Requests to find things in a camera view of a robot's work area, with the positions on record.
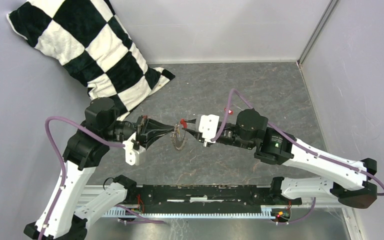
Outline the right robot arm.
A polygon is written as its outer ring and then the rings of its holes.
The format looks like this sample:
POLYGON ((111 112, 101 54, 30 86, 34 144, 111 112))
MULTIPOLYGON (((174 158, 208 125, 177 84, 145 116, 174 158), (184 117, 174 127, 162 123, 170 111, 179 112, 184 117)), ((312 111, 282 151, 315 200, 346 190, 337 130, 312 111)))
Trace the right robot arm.
POLYGON ((262 163, 298 168, 315 175, 273 178, 268 196, 275 204, 301 198, 335 198, 345 206, 367 209, 378 197, 377 186, 366 175, 376 174, 374 159, 353 162, 314 148, 291 134, 280 134, 255 109, 241 111, 235 123, 224 126, 219 116, 213 114, 182 119, 180 126, 205 147, 219 143, 254 150, 254 158, 262 163))

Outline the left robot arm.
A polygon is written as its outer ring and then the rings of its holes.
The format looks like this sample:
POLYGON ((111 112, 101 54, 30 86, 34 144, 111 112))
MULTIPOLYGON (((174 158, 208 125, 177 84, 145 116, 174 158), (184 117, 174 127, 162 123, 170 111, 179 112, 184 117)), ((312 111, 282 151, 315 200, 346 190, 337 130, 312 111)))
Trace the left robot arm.
POLYGON ((170 134, 174 126, 147 116, 137 122, 119 121, 120 109, 113 99, 100 97, 85 109, 85 119, 76 124, 76 133, 64 152, 58 152, 61 172, 42 216, 24 228, 33 240, 83 240, 89 228, 112 207, 139 198, 137 183, 123 175, 83 207, 78 201, 92 174, 110 148, 123 148, 128 164, 144 160, 149 146, 170 134))

